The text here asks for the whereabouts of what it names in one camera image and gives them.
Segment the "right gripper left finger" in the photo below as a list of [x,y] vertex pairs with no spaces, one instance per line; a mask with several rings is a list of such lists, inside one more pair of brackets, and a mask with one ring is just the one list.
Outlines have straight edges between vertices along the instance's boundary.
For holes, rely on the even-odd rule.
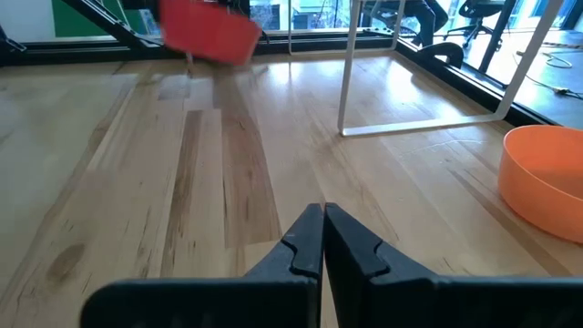
[[83,327],[317,327],[322,296],[324,217],[300,217],[245,275],[124,280],[85,302]]

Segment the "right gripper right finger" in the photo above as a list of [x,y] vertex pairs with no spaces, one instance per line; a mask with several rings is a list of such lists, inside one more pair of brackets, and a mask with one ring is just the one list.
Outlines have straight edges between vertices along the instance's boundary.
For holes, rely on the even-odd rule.
[[446,276],[425,268],[335,203],[325,260],[341,327],[582,328],[579,278]]

